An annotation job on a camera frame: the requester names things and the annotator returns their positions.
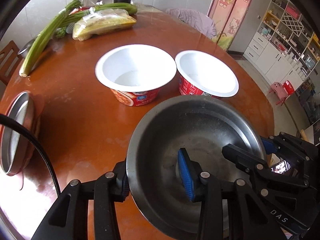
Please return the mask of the light green celery bunch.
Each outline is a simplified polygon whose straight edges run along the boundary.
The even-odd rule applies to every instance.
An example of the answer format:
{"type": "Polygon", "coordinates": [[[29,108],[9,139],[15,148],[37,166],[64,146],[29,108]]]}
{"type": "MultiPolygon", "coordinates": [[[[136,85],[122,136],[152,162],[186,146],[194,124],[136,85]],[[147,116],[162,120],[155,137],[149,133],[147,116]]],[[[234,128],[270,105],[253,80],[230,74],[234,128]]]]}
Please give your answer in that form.
{"type": "Polygon", "coordinates": [[[73,9],[80,7],[80,5],[81,2],[79,0],[72,0],[39,33],[31,47],[29,48],[28,53],[20,67],[19,75],[21,77],[29,76],[34,64],[40,57],[41,53],[44,51],[46,45],[52,38],[52,35],[55,33],[56,29],[67,18],[70,12],[73,9]]]}

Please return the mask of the red instant noodle bowl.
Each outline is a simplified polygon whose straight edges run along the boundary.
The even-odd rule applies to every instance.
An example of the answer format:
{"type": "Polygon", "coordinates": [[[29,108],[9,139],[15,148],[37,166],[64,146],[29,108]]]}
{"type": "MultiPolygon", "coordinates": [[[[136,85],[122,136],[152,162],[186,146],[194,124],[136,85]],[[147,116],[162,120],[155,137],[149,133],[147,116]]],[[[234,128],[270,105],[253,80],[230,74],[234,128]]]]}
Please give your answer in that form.
{"type": "Polygon", "coordinates": [[[176,62],[166,51],[146,44],[112,49],[95,66],[99,82],[126,106],[143,106],[155,100],[176,72],[176,62]]]}

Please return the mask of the pink cloth on chair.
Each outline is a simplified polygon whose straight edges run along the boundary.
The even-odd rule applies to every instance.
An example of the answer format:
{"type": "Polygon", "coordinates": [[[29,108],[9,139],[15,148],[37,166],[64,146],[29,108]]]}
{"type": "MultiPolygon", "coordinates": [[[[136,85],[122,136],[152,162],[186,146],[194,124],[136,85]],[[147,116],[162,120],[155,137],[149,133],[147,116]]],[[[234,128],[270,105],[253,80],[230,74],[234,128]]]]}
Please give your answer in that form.
{"type": "Polygon", "coordinates": [[[214,21],[199,11],[193,9],[169,8],[165,12],[188,24],[207,38],[212,39],[217,36],[214,21]]]}

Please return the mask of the brown wooden slat chair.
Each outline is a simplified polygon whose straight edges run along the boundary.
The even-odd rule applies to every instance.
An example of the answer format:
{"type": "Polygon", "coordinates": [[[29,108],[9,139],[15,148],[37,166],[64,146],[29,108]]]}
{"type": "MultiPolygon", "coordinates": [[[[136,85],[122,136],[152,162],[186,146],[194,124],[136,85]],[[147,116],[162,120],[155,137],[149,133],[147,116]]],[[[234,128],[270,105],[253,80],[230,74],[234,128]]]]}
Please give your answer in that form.
{"type": "Polygon", "coordinates": [[[22,61],[21,55],[18,55],[19,48],[16,43],[11,40],[1,50],[1,81],[7,86],[14,71],[22,61]]]}

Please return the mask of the dark green vegetable stalks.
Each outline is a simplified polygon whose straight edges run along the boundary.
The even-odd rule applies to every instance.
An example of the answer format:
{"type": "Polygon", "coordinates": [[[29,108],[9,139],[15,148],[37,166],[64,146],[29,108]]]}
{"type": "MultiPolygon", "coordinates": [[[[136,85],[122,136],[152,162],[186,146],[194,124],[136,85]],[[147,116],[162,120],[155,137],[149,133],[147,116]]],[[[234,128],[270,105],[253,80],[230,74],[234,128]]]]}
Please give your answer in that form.
{"type": "Polygon", "coordinates": [[[125,10],[132,16],[137,13],[138,8],[131,3],[109,3],[90,7],[88,9],[75,9],[67,18],[59,25],[54,33],[55,38],[63,38],[66,34],[71,34],[74,24],[81,20],[86,15],[90,15],[96,12],[114,12],[115,10],[125,10]]]}

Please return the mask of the pink child stool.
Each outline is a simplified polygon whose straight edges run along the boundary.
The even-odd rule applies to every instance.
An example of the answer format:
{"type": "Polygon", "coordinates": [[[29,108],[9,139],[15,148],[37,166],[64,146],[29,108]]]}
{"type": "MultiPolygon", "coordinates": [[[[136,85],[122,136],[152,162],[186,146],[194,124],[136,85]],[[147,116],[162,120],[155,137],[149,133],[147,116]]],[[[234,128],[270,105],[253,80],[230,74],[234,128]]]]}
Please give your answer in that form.
{"type": "Polygon", "coordinates": [[[289,80],[286,80],[284,83],[275,82],[270,86],[269,93],[274,93],[278,97],[276,105],[285,102],[285,100],[295,92],[293,85],[289,80]]]}

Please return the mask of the stainless steel bowl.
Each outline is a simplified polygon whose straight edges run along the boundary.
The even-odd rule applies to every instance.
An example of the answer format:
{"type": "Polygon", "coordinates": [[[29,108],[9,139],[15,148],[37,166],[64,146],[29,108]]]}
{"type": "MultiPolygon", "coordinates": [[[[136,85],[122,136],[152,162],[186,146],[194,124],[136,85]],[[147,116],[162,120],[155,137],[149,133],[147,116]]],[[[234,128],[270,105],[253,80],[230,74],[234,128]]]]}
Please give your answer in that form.
{"type": "Polygon", "coordinates": [[[229,144],[266,159],[253,126],[221,100],[185,95],[153,107],[133,132],[126,157],[132,198],[143,216],[169,237],[195,239],[201,205],[184,186],[195,181],[193,172],[228,182],[249,179],[222,155],[229,144]]]}

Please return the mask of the bagged yellow corn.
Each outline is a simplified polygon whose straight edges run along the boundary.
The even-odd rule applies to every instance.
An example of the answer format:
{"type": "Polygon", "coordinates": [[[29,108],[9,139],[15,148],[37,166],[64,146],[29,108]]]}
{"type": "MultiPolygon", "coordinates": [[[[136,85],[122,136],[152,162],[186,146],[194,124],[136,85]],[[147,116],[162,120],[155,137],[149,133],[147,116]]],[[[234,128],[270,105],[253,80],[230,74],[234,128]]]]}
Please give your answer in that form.
{"type": "Polygon", "coordinates": [[[96,12],[86,15],[75,23],[72,38],[74,40],[84,41],[93,35],[104,35],[116,30],[131,28],[136,22],[136,19],[130,16],[125,10],[96,12]]]}

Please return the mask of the pink hello kitty screen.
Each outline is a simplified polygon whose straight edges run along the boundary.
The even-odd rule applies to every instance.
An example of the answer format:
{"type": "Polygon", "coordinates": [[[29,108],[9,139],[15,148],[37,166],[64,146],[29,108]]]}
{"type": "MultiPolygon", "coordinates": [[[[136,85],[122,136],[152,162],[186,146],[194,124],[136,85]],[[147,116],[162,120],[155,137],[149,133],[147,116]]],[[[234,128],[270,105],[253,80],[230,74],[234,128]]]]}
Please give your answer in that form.
{"type": "Polygon", "coordinates": [[[251,0],[212,0],[208,16],[213,20],[216,35],[211,38],[227,51],[244,19],[251,0]]]}

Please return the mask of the smartphone with lit screen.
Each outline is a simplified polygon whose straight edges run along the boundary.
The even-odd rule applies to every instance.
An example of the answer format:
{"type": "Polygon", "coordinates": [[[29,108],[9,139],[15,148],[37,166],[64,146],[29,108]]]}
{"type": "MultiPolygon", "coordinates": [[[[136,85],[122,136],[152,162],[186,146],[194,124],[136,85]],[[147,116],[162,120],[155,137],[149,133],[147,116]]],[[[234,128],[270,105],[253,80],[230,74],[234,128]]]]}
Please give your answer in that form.
{"type": "Polygon", "coordinates": [[[277,174],[284,174],[285,172],[289,171],[291,165],[286,160],[282,160],[279,163],[273,165],[271,167],[271,171],[277,174]]]}

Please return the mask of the white shelf cabinet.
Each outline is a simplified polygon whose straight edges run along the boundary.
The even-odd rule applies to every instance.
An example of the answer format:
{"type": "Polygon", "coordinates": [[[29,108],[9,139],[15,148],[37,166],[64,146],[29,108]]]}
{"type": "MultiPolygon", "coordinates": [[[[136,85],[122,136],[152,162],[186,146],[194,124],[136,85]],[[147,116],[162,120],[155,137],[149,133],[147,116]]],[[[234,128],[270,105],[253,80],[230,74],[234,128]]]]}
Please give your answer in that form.
{"type": "Polygon", "coordinates": [[[270,0],[244,58],[269,84],[289,81],[298,89],[319,64],[319,40],[290,0],[270,0]]]}

